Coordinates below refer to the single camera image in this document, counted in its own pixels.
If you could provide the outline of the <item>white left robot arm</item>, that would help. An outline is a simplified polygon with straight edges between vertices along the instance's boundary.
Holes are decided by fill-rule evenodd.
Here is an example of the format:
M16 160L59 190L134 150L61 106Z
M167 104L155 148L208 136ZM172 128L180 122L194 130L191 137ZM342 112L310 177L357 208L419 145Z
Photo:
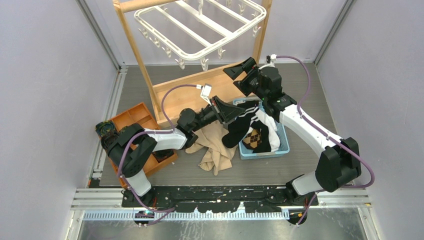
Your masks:
M112 128L99 131L102 148L118 167L117 176L123 179L134 192L134 200L141 207L153 202L152 185L143 168L153 152L182 150L191 147L198 136L195 131L218 121L222 125L232 122L244 113L244 108L210 98L210 104L199 112L183 109L173 129L153 130L133 123L124 130Z

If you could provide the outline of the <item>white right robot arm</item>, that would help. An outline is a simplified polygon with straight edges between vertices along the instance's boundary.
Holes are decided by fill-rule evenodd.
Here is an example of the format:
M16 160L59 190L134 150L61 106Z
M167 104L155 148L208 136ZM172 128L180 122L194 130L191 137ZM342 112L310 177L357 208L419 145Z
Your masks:
M315 171L286 183L288 203L299 205L306 194L312 192L332 193L362 174L357 141L351 137L343 139L310 118L292 97L283 92L282 77L276 67L259 67L249 57L226 67L223 72L245 96L255 94L259 97L265 113L296 133L319 157Z

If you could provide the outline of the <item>white plastic clip hanger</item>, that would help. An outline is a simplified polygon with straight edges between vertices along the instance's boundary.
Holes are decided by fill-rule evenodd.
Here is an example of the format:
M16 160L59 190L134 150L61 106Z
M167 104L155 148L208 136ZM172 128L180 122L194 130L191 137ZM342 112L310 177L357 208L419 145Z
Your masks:
M209 56L222 59L225 46L252 31L256 37L267 10L252 0L177 0L135 11L139 32L181 69L200 62L208 70Z

